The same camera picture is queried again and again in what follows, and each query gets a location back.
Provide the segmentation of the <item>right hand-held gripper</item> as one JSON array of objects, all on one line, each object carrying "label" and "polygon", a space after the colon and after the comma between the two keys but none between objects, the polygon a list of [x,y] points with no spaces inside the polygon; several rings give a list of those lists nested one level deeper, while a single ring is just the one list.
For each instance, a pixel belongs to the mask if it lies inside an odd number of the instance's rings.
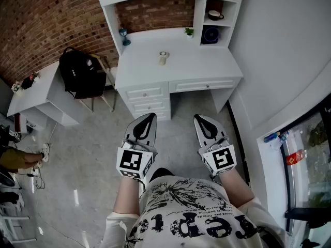
[{"label": "right hand-held gripper", "polygon": [[200,114],[194,115],[193,123],[201,146],[198,153],[211,175],[232,170],[236,166],[236,155],[222,124]]}]

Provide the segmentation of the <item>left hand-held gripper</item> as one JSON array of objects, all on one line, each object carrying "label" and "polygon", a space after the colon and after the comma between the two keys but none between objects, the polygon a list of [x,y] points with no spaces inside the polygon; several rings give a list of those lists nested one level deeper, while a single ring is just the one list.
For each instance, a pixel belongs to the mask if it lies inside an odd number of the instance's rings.
[{"label": "left hand-held gripper", "polygon": [[143,180],[155,161],[157,116],[144,114],[132,121],[125,132],[122,146],[117,150],[117,171],[125,177]]}]

